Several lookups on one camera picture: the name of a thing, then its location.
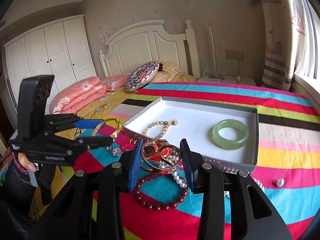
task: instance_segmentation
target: switch plate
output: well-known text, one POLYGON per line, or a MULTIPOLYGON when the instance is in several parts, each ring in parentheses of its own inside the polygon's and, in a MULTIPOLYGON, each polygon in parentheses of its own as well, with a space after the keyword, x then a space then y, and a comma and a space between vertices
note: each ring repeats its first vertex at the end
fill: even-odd
POLYGON ((226 59, 243 60, 244 52, 239 49, 225 49, 226 59))

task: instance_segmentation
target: round pillow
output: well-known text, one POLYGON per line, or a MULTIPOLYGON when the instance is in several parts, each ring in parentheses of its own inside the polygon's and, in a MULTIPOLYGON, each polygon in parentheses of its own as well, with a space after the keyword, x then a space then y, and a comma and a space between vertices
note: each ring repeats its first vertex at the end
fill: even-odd
POLYGON ((159 63, 151 61, 133 71, 124 84, 124 89, 133 92, 148 84, 157 74, 159 63))

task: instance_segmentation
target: jade bangle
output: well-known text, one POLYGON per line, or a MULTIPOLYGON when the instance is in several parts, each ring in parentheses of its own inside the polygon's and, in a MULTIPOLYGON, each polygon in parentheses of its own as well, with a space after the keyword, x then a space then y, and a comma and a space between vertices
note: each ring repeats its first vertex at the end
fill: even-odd
POLYGON ((212 137, 215 143, 222 149, 225 150, 236 150, 241 148, 243 145, 247 143, 249 138, 249 131, 247 126, 237 120, 226 119, 218 122, 212 131, 212 137), (220 136, 219 131, 223 128, 234 128, 242 133, 242 137, 237 140, 227 140, 220 136))

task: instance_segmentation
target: colorful striped bedspread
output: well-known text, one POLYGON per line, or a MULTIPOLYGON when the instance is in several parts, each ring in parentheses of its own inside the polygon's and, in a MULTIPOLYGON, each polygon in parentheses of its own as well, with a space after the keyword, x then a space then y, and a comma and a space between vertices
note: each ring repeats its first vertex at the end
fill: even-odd
MULTIPOLYGON (((160 96, 202 99, 228 104, 255 107, 259 114, 258 163, 252 177, 265 186, 265 194, 276 207, 293 238, 305 231, 320 207, 320 117, 301 95, 260 87, 207 84, 156 83, 130 96, 104 118, 117 117, 122 123, 160 96), (273 184, 284 178, 283 187, 273 184)), ((109 135, 115 125, 100 129, 109 135)), ((121 132, 114 146, 128 137, 121 132)), ((81 155, 73 171, 101 170, 119 157, 113 157, 103 148, 81 155)), ((143 184, 143 198, 152 203, 170 203, 179 195, 179 187, 166 177, 143 184)), ((121 194, 122 218, 126 239, 163 240, 196 239, 202 195, 189 194, 177 209, 147 210, 131 194, 121 194)), ((95 195, 93 217, 96 217, 95 195)), ((225 239, 230 239, 230 202, 225 197, 225 239)))

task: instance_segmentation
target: wardrobe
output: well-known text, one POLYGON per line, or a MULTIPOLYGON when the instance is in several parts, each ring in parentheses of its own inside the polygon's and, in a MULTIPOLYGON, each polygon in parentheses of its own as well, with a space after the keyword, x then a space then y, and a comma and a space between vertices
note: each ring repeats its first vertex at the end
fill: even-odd
POLYGON ((67 17, 29 30, 6 43, 10 87, 16 103, 24 78, 55 76, 47 109, 52 99, 71 84, 97 76, 84 28, 84 15, 67 17))

